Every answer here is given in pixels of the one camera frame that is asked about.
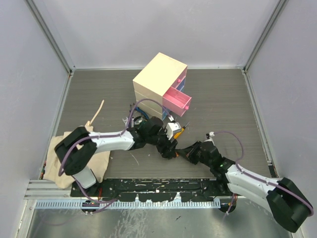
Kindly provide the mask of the large pink drawer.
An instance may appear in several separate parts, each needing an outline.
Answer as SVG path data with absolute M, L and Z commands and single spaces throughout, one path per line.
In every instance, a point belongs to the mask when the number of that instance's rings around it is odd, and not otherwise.
M 183 116 L 188 110 L 192 97 L 176 88 L 170 87 L 163 95 L 162 104 L 178 116 Z

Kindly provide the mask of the cream drawer cabinet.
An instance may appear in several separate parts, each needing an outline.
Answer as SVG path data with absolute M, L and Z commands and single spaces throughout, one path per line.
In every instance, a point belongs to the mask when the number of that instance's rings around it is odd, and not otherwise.
M 163 53 L 158 53 L 133 79 L 138 107 L 161 119 L 162 97 L 188 65 Z

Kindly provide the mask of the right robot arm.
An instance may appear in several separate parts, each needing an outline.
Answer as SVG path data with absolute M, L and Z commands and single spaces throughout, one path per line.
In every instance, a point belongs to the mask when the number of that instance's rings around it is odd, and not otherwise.
M 192 164 L 202 163 L 216 177 L 222 195 L 231 192 L 246 197 L 269 211 L 275 221 L 295 233 L 307 217 L 314 214 L 308 199 L 288 178 L 267 178 L 249 171 L 222 156 L 213 141 L 196 142 L 176 154 Z

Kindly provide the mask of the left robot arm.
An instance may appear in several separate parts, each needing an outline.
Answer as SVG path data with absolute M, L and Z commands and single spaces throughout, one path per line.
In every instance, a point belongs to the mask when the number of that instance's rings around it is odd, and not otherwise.
M 160 118 L 142 119 L 133 127 L 119 132 L 89 132 L 80 126 L 59 142 L 54 151 L 61 163 L 58 176 L 72 176 L 80 183 L 87 196 L 99 192 L 97 178 L 88 167 L 89 161 L 98 153 L 116 150 L 136 150 L 150 144 L 156 146 L 163 158 L 176 157 L 175 134 L 181 132 L 179 123 L 172 120 L 164 124 Z

